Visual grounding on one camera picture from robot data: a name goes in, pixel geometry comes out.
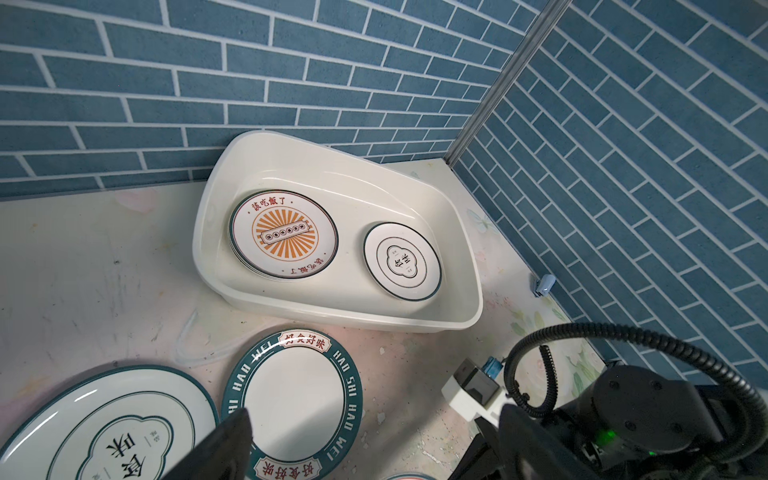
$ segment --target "plate with orange sunburst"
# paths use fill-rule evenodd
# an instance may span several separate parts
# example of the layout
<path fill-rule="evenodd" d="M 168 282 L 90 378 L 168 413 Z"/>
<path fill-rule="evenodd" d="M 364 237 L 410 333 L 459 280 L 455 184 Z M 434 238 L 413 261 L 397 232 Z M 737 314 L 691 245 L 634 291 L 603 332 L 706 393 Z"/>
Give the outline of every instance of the plate with orange sunburst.
<path fill-rule="evenodd" d="M 230 219 L 230 243 L 245 266 L 275 280 L 307 278 L 336 255 L 339 234 L 328 212 L 288 190 L 241 201 Z"/>

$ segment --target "small blue object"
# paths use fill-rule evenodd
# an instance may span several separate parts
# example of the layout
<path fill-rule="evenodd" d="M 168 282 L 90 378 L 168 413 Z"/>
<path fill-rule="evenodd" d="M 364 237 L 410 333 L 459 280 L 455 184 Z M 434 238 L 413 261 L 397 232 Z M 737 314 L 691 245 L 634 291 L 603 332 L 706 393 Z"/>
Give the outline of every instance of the small blue object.
<path fill-rule="evenodd" d="M 533 294 L 536 296 L 549 295 L 549 290 L 552 290 L 554 282 L 556 281 L 557 278 L 554 275 L 547 273 L 536 283 L 536 290 L 534 290 Z"/>
<path fill-rule="evenodd" d="M 489 356 L 488 361 L 485 362 L 485 365 L 482 366 L 482 371 L 494 380 L 496 380 L 496 376 L 498 376 L 501 370 L 502 363 L 492 356 Z"/>

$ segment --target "plate rim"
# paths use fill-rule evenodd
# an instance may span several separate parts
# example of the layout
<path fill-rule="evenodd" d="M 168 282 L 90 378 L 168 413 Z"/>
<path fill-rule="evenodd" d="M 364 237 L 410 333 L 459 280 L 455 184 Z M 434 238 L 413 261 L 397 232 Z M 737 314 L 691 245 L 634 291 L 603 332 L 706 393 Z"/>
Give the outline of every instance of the plate rim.
<path fill-rule="evenodd" d="M 233 232 L 234 221 L 235 221 L 235 216 L 237 215 L 237 212 L 240 210 L 240 208 L 245 203 L 248 202 L 248 200 L 250 200 L 251 198 L 256 197 L 258 195 L 265 194 L 266 192 L 284 192 L 286 194 L 292 194 L 292 195 L 296 195 L 298 197 L 302 197 L 304 200 L 307 200 L 307 201 L 315 204 L 315 206 L 317 208 L 319 208 L 320 211 L 323 212 L 325 214 L 325 216 L 328 218 L 328 221 L 331 223 L 331 228 L 333 228 L 333 233 L 336 235 L 336 242 L 334 242 L 334 245 L 333 245 L 333 253 L 331 253 L 330 258 L 323 264 L 323 266 L 320 268 L 320 270 L 317 270 L 316 272 L 311 273 L 309 275 L 305 275 L 305 276 L 283 276 L 283 275 L 272 274 L 272 273 L 267 272 L 266 270 L 260 269 L 256 264 L 254 264 L 251 261 L 249 261 L 246 258 L 246 256 L 243 254 L 243 251 L 240 249 L 240 247 L 237 246 L 237 242 L 235 241 L 234 232 Z M 232 250 L 235 253 L 235 257 L 237 257 L 238 260 L 240 260 L 240 262 L 244 263 L 245 266 L 250 267 L 250 269 L 257 271 L 258 273 L 261 273 L 262 275 L 264 275 L 264 276 L 266 276 L 267 278 L 270 278 L 270 279 L 301 280 L 301 279 L 305 279 L 305 278 L 310 278 L 311 276 L 315 276 L 318 273 L 320 273 L 323 270 L 325 270 L 331 264 L 331 262 L 333 262 L 333 260 L 336 258 L 336 254 L 339 252 L 339 229 L 336 228 L 336 222 L 333 221 L 333 218 L 328 213 L 328 210 L 323 208 L 322 205 L 318 204 L 316 201 L 312 200 L 311 198 L 309 198 L 306 195 L 300 194 L 298 192 L 294 192 L 292 190 L 285 190 L 285 189 L 282 189 L 282 188 L 267 188 L 266 190 L 259 190 L 257 192 L 253 192 L 251 194 L 248 194 L 245 198 L 243 198 L 241 200 L 241 202 L 239 202 L 235 206 L 234 210 L 232 210 L 232 214 L 230 215 L 229 223 L 227 224 L 227 233 L 229 234 L 230 245 L 232 247 Z"/>
<path fill-rule="evenodd" d="M 373 232 L 376 228 L 381 227 L 382 225 L 389 225 L 389 224 L 400 225 L 401 227 L 405 227 L 405 228 L 411 230 L 416 235 L 419 235 L 422 238 L 422 240 L 424 240 L 426 242 L 426 244 L 429 245 L 429 248 L 432 249 L 432 253 L 435 254 L 435 258 L 437 259 L 438 275 L 440 277 L 438 278 L 437 286 L 435 287 L 434 291 L 432 291 L 432 293 L 430 293 L 428 296 L 425 296 L 424 298 L 419 298 L 419 299 L 405 298 L 404 296 L 400 296 L 397 293 L 394 293 L 393 291 L 388 289 L 387 287 L 383 286 L 382 283 L 379 282 L 379 279 L 376 278 L 376 275 L 373 274 L 373 271 L 371 270 L 370 262 L 368 261 L 368 256 L 366 255 L 366 244 L 368 242 L 368 235 L 370 235 L 371 232 Z M 437 294 L 437 292 L 440 290 L 440 286 L 442 285 L 442 262 L 440 261 L 440 257 L 438 257 L 438 254 L 435 251 L 435 248 L 432 246 L 432 244 L 429 242 L 429 240 L 424 238 L 423 235 L 421 235 L 418 231 L 416 231 L 415 229 L 409 227 L 408 225 L 405 225 L 404 223 L 400 223 L 400 222 L 381 222 L 381 223 L 377 223 L 376 225 L 371 227 L 370 230 L 368 230 L 368 233 L 366 233 L 365 238 L 362 239 L 362 258 L 365 260 L 363 263 L 366 265 L 366 268 L 368 269 L 368 273 L 371 274 L 371 276 L 376 281 L 376 283 L 378 283 L 379 286 L 382 287 L 387 293 L 389 293 L 392 296 L 395 296 L 395 297 L 399 298 L 400 300 L 405 300 L 406 302 L 423 302 L 424 300 L 429 300 L 429 299 L 431 299 L 432 297 L 434 297 Z"/>
<path fill-rule="evenodd" d="M 265 352 L 268 352 L 269 350 L 265 350 L 264 349 L 264 346 L 266 345 L 265 342 L 267 340 L 269 340 L 269 339 L 279 340 L 280 337 L 284 333 L 288 333 L 288 332 L 292 332 L 292 331 L 318 333 L 318 334 L 326 337 L 327 339 L 331 340 L 332 342 L 334 342 L 336 344 L 336 346 L 338 347 L 338 350 L 340 350 L 341 353 L 343 354 L 343 356 L 344 356 L 343 358 L 346 359 L 346 364 L 349 365 L 351 370 L 353 370 L 354 375 L 357 377 L 357 381 L 358 381 L 357 390 L 355 391 L 355 395 L 354 396 L 358 396 L 359 397 L 358 404 L 357 404 L 359 406 L 359 408 L 357 410 L 357 414 L 358 415 L 353 420 L 354 421 L 353 430 L 351 430 L 351 432 L 354 433 L 354 436 L 351 439 L 351 443 L 350 443 L 349 448 L 347 448 L 343 452 L 342 455 L 336 456 L 333 459 L 333 461 L 331 463 L 331 468 L 326 473 L 323 473 L 322 476 L 315 477 L 315 478 L 318 478 L 318 479 L 325 478 L 327 475 L 329 475 L 331 472 L 333 472 L 339 465 L 341 465 L 342 460 L 347 456 L 347 454 L 349 454 L 350 450 L 352 449 L 352 445 L 354 444 L 355 440 L 357 440 L 357 436 L 359 434 L 359 430 L 360 430 L 360 427 L 362 425 L 362 401 L 363 401 L 362 377 L 360 376 L 360 371 L 358 370 L 357 365 L 355 364 L 355 361 L 352 358 L 352 355 L 344 347 L 344 345 L 342 345 L 342 343 L 338 339 L 336 339 L 335 337 L 329 335 L 328 333 L 325 333 L 323 331 L 320 331 L 318 329 L 314 329 L 314 328 L 311 328 L 311 327 L 291 326 L 291 327 L 288 327 L 288 328 L 280 328 L 277 331 L 274 331 L 274 332 L 272 332 L 272 333 L 270 333 L 270 334 L 260 338 L 255 343 L 251 344 L 251 346 L 248 347 L 248 350 L 246 350 L 245 353 L 237 360 L 237 362 L 234 363 L 234 367 L 232 368 L 231 373 L 227 377 L 227 381 L 224 384 L 224 393 L 223 393 L 222 400 L 221 400 L 221 412 L 220 412 L 220 414 L 221 414 L 222 419 L 225 419 L 226 417 L 232 415 L 231 413 L 227 412 L 227 409 L 229 408 L 229 404 L 227 403 L 227 394 L 229 393 L 230 386 L 233 384 L 233 382 L 237 381 L 237 373 L 241 371 L 241 368 L 240 368 L 241 365 L 244 362 L 247 362 L 247 360 L 253 355 L 252 354 L 253 352 L 261 352 L 261 354 L 264 354 Z M 281 345 L 279 343 L 274 343 L 273 346 L 272 346 L 272 349 L 274 349 L 274 347 L 276 347 L 276 346 L 281 346 Z M 250 385 L 250 380 L 253 378 L 253 373 L 259 368 L 259 366 L 261 366 L 263 364 L 264 361 L 268 360 L 275 353 L 278 353 L 279 351 L 282 351 L 282 350 L 276 350 L 275 352 L 271 353 L 270 355 L 264 356 L 263 360 L 261 360 L 256 366 L 254 366 L 254 367 L 249 369 L 249 371 L 247 373 L 247 377 L 248 378 L 246 379 L 246 382 L 244 382 L 243 385 L 242 385 L 242 387 L 243 387 L 242 394 L 237 394 L 237 398 L 241 398 L 242 399 L 242 401 L 240 402 L 240 406 L 238 408 L 243 408 L 244 407 L 245 395 L 247 393 L 247 388 Z M 344 375 L 340 371 L 340 369 L 341 369 L 340 364 L 337 365 L 336 362 L 334 362 L 331 358 L 329 358 L 329 357 L 326 357 L 326 358 L 328 359 L 328 361 L 330 361 L 336 367 L 337 373 L 339 375 L 339 379 L 342 382 L 342 390 L 344 391 L 344 396 L 345 396 L 345 399 L 344 399 L 345 409 L 342 411 L 342 416 L 339 419 L 339 425 L 338 425 L 338 427 L 336 429 L 336 432 L 334 433 L 333 437 L 331 437 L 331 439 L 320 450 L 318 450 L 317 452 L 314 452 L 309 457 L 303 458 L 302 460 L 299 460 L 297 462 L 305 462 L 307 460 L 312 460 L 315 457 L 319 457 L 318 454 L 320 454 L 324 450 L 328 449 L 329 448 L 328 445 L 332 445 L 333 444 L 333 440 L 335 439 L 335 437 L 337 437 L 339 429 L 342 428 L 342 425 L 344 425 L 344 422 L 345 422 L 345 413 L 347 413 L 347 404 L 349 404 L 349 397 L 350 397 L 349 393 L 351 391 L 349 390 L 348 384 L 345 382 Z M 248 462 L 249 462 L 248 471 L 250 471 L 253 468 L 255 468 L 258 465 L 259 461 L 260 461 L 259 458 L 257 458 L 257 461 L 255 463 L 253 461 L 253 454 L 255 453 L 255 451 L 253 449 L 254 446 L 255 446 L 255 443 L 253 442 L 253 439 L 251 439 L 250 452 L 249 452 L 249 458 L 248 458 Z M 286 463 L 286 464 L 293 463 L 293 461 L 288 462 L 288 461 L 280 460 L 280 459 L 277 459 L 277 458 L 272 458 L 268 454 L 266 454 L 265 452 L 261 451 L 260 449 L 259 449 L 259 451 L 263 455 L 265 455 L 267 458 L 271 458 L 272 460 L 277 460 L 278 462 L 282 462 L 282 463 Z"/>
<path fill-rule="evenodd" d="M 10 437 L 8 437 L 8 440 L 0 448 L 0 458 L 2 458 L 5 455 L 5 453 L 8 451 L 8 449 L 11 448 L 13 441 L 16 440 L 16 438 L 19 435 L 21 435 L 24 429 L 26 429 L 30 424 L 32 424 L 38 417 L 40 417 L 40 415 L 42 415 L 42 413 L 45 410 L 49 409 L 56 402 L 63 399 L 65 396 L 69 395 L 70 393 L 79 389 L 80 387 L 86 386 L 88 383 L 95 382 L 96 380 L 102 379 L 105 376 L 113 375 L 115 373 L 120 373 L 120 372 L 127 372 L 129 370 L 162 370 L 165 372 L 175 373 L 176 375 L 179 375 L 185 378 L 186 380 L 191 381 L 192 384 L 195 385 L 205 395 L 205 399 L 208 401 L 208 405 L 210 406 L 211 411 L 214 413 L 214 428 L 219 425 L 220 423 L 219 412 L 216 409 L 216 404 L 214 403 L 213 398 L 211 398 L 210 393 L 208 393 L 205 387 L 203 387 L 203 384 L 198 382 L 190 374 L 183 372 L 179 369 L 175 369 L 174 367 L 165 366 L 165 365 L 142 364 L 142 365 L 119 366 L 117 368 L 107 370 L 106 372 L 101 372 L 94 376 L 90 376 L 78 382 L 77 384 L 67 388 L 65 391 L 59 393 L 53 399 L 46 402 L 45 405 L 37 409 L 34 414 L 32 414 L 28 419 L 26 419 L 24 423 L 22 423 L 21 426 L 19 426 Z"/>

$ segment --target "tiled wall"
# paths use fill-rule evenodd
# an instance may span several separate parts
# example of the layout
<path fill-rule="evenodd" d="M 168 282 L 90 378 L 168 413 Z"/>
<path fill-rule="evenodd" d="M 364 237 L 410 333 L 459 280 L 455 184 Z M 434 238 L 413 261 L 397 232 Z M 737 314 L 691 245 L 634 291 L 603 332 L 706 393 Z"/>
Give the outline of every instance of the tiled wall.
<path fill-rule="evenodd" d="M 207 178 L 268 128 L 441 157 L 545 0 L 0 1 L 0 197 Z"/>
<path fill-rule="evenodd" d="M 768 388 L 766 101 L 765 2 L 574 0 L 456 172 L 572 319 L 687 339 Z"/>

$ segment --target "countertop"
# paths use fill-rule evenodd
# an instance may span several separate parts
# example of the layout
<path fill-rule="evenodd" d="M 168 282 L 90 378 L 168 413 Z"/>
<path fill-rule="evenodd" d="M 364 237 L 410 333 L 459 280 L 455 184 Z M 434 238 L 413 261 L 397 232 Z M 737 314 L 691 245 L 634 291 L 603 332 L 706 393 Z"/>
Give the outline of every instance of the countertop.
<path fill-rule="evenodd" d="M 440 389 L 464 358 L 502 358 L 525 334 L 568 321 L 531 293 L 531 272 L 441 160 L 388 166 L 442 190 L 475 253 L 485 299 L 463 331 L 388 333 L 295 323 L 235 310 L 205 286 L 191 252 L 204 183 L 14 200 L 0 204 L 0 445 L 57 392 L 115 366 L 190 373 L 220 403 L 233 363 L 267 331 L 307 325 L 338 339 L 364 387 L 365 416 L 327 478 L 421 472 L 448 478 L 469 424 Z M 553 344 L 558 404 L 602 368 L 584 340 Z M 537 352 L 518 371 L 532 403 L 546 384 Z"/>

